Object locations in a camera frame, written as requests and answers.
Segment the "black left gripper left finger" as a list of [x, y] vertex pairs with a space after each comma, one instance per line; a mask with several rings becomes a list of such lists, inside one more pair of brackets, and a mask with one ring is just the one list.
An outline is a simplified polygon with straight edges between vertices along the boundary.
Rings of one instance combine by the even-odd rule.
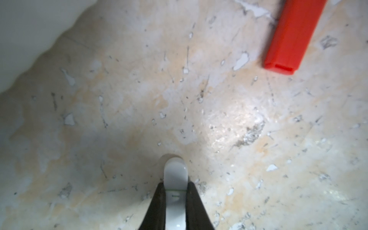
[[165, 230], [166, 191], [163, 182], [158, 183], [152, 201], [139, 230]]

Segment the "white usb drive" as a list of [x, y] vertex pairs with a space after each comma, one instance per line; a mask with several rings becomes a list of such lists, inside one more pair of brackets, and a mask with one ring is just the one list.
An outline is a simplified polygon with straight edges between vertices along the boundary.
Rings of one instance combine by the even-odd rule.
[[182, 158], [174, 157], [166, 162], [163, 184], [166, 194], [165, 228], [185, 230], [188, 170]]

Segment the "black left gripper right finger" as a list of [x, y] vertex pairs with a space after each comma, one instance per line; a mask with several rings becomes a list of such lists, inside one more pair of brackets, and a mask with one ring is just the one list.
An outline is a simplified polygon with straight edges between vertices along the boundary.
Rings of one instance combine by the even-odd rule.
[[189, 182], [186, 191], [186, 229], [214, 230], [198, 190], [193, 182]]

